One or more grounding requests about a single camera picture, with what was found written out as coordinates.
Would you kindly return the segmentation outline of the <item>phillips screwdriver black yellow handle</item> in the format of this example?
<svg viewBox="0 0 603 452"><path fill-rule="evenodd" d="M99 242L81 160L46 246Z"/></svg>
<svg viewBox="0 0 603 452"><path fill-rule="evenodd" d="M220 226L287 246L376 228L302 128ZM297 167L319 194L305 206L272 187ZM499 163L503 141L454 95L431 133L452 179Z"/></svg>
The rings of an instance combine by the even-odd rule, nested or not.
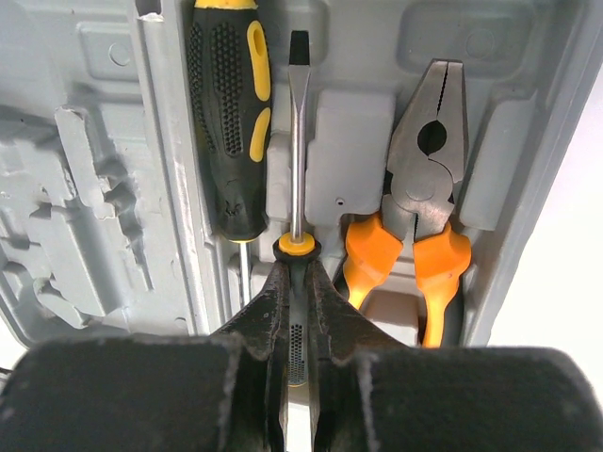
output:
<svg viewBox="0 0 603 452"><path fill-rule="evenodd" d="M187 44L192 113L208 150L217 223L239 246L242 304L252 298L250 244L268 225L272 117L269 48L254 1L197 1Z"/></svg>

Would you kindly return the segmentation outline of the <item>flathead screwdriver black yellow handle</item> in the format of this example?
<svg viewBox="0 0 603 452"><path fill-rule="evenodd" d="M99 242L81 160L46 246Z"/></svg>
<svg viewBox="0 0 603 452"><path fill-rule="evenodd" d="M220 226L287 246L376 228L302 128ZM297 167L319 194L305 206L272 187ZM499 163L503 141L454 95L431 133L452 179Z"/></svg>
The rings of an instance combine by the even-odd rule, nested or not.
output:
<svg viewBox="0 0 603 452"><path fill-rule="evenodd" d="M310 39L306 30L290 35L287 66L290 94L291 215L289 232L278 241L279 254L289 268L288 384L300 387L308 379L308 295L305 273L318 256L315 238L305 230L306 110L311 76Z"/></svg>

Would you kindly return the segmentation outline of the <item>orange black handled pliers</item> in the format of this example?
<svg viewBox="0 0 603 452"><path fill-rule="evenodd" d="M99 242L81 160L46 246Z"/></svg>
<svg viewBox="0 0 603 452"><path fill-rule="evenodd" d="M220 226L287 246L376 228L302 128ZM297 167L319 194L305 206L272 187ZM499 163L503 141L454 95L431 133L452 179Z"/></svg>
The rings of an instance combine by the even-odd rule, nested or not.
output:
<svg viewBox="0 0 603 452"><path fill-rule="evenodd" d="M411 240L416 287L426 308L421 345L441 347L446 311L472 258L454 231L454 188L468 152L464 64L434 59L422 75L389 145L381 208L348 227L334 287L355 309L382 285Z"/></svg>

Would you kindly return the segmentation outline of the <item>grey plastic tool case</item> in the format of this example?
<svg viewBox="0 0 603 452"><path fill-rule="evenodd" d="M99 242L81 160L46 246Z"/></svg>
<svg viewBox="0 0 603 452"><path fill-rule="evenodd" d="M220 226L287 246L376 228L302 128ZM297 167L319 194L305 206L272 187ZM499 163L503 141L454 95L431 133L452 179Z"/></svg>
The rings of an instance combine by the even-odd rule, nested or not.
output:
<svg viewBox="0 0 603 452"><path fill-rule="evenodd" d="M187 95L189 1L1 5L1 317L21 344L208 334L240 307ZM381 203L388 140L433 59L464 64L473 243L461 341L488 342L602 63L598 1L263 1L272 68L269 226L289 214L290 34L310 37L305 215L334 271Z"/></svg>

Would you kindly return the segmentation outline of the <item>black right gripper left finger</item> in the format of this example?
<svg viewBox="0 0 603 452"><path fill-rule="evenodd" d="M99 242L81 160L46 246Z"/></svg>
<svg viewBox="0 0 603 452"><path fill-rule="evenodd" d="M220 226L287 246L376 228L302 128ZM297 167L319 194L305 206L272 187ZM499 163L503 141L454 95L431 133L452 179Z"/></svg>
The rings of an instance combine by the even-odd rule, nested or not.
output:
<svg viewBox="0 0 603 452"><path fill-rule="evenodd" d="M31 349L1 394L5 451L282 451L290 277L208 336Z"/></svg>

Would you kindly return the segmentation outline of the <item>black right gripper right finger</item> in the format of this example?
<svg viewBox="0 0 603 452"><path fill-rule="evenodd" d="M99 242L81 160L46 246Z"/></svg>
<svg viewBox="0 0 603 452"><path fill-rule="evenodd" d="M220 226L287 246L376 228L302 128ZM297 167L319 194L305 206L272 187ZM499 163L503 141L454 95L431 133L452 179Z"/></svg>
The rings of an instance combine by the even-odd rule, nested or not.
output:
<svg viewBox="0 0 603 452"><path fill-rule="evenodd" d="M602 411L566 354L541 347L407 347L305 275L317 451L598 451Z"/></svg>

